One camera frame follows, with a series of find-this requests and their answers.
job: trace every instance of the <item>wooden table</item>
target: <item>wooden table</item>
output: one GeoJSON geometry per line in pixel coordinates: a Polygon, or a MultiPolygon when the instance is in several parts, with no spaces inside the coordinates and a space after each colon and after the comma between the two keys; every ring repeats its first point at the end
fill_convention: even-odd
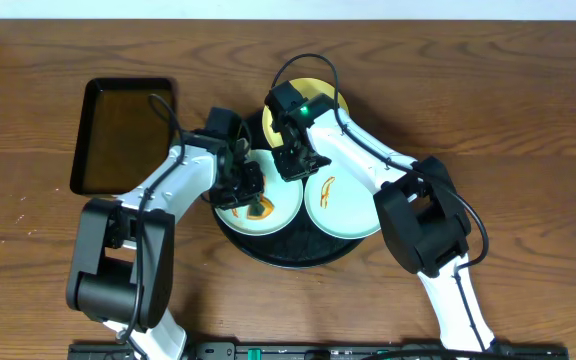
{"type": "MultiPolygon", "coordinates": [[[[576,359],[576,23],[245,21],[0,21],[0,359],[112,339],[64,300],[87,201],[68,188],[87,81],[173,77],[191,129],[211,106],[254,112],[302,52],[335,62],[361,126],[447,164],[491,235],[472,275],[495,334],[563,343],[576,359]]],[[[315,60],[286,74],[301,76],[331,80],[315,60]]],[[[177,226],[170,309],[192,333],[240,341],[439,336],[381,235],[327,266],[276,269],[231,245],[199,202],[177,226]]]]}

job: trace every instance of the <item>yellow plate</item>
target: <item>yellow plate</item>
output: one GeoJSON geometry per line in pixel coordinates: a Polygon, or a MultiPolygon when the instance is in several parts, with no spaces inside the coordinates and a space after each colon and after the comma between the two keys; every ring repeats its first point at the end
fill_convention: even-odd
{"type": "MultiPolygon", "coordinates": [[[[321,93],[324,93],[331,98],[335,96],[335,88],[327,82],[319,79],[295,79],[290,80],[290,84],[297,91],[299,91],[303,97],[308,99],[312,99],[321,93]]],[[[339,106],[341,106],[342,109],[349,113],[348,104],[346,104],[346,100],[344,100],[344,97],[341,94],[339,94],[339,106]]],[[[264,136],[266,136],[266,141],[268,141],[268,144],[270,144],[271,148],[276,148],[284,144],[283,140],[281,139],[281,135],[272,130],[272,114],[270,114],[270,109],[268,109],[268,106],[264,107],[261,126],[264,129],[264,136]]]]}

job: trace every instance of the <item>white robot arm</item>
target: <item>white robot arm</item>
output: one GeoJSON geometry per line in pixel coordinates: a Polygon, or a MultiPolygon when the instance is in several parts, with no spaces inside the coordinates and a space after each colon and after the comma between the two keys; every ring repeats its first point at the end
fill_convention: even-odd
{"type": "MultiPolygon", "coordinates": [[[[318,154],[329,158],[333,163],[340,164],[373,195],[381,190],[382,184],[394,183],[403,177],[405,173],[388,167],[381,160],[364,150],[349,136],[344,135],[344,132],[352,132],[364,144],[368,144],[376,151],[388,156],[391,161],[412,169],[412,164],[417,161],[416,159],[390,149],[361,129],[352,121],[346,111],[343,109],[338,110],[341,121],[347,125],[344,131],[337,123],[332,109],[317,117],[313,125],[308,128],[309,140],[318,154]]],[[[416,195],[413,194],[408,200],[413,201],[415,198],[416,195]]],[[[459,288],[453,277],[455,267],[467,262],[467,254],[463,257],[455,256],[439,269],[437,277],[429,277],[421,271],[417,275],[426,288],[430,302],[439,320],[443,345],[447,349],[481,351],[481,346],[471,327],[459,288]]],[[[470,282],[468,269],[461,270],[460,275],[476,329],[487,349],[494,340],[494,335],[481,315],[475,292],[470,282]]]]}
{"type": "Polygon", "coordinates": [[[419,164],[416,159],[381,143],[343,109],[337,108],[335,114],[336,104],[330,97],[303,98],[290,82],[273,88],[266,105],[273,116],[273,130],[282,136],[283,145],[273,149],[282,177],[287,181],[307,177],[330,163],[354,176],[374,196],[391,253],[421,279],[439,320],[443,345],[454,350],[487,350],[494,335],[481,315],[468,269],[459,272],[463,296],[455,279],[456,267],[468,262],[465,236],[470,225],[463,207],[439,194],[447,187],[454,190],[443,165],[434,158],[421,163],[437,172],[433,175],[444,184],[429,188],[431,184],[405,171],[413,171],[419,164]],[[420,195],[430,195],[433,203],[425,213],[415,212],[409,204],[420,195]]]}
{"type": "Polygon", "coordinates": [[[223,209],[260,200],[263,174],[246,161],[241,125],[235,113],[213,108],[206,127],[183,133],[141,185],[116,201],[92,199],[82,211],[66,301],[117,332],[138,358],[178,360],[184,350],[186,333],[167,306],[174,228],[188,207],[205,191],[223,209]],[[137,250],[136,266],[106,256],[119,247],[137,250]]]}

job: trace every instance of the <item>black tray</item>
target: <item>black tray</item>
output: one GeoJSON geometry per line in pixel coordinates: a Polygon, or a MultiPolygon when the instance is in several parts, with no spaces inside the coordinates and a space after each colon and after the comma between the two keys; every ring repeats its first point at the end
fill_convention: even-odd
{"type": "Polygon", "coordinates": [[[173,132],[148,105],[156,93],[175,108],[165,78],[96,78],[86,85],[70,176],[78,195],[123,194],[166,159],[173,132]]]}

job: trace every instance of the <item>black plate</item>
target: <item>black plate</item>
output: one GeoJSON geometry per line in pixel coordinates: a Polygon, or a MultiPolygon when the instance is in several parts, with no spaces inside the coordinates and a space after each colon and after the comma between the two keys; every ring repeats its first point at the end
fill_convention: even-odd
{"type": "MultiPolygon", "coordinates": [[[[247,121],[253,139],[252,148],[270,150],[261,127],[262,112],[247,121]]],[[[284,268],[310,268],[327,264],[348,254],[363,238],[344,240],[330,236],[315,225],[302,202],[295,218],[283,229],[264,236],[250,236],[232,230],[217,216],[217,225],[237,248],[263,263],[284,268]]]]}

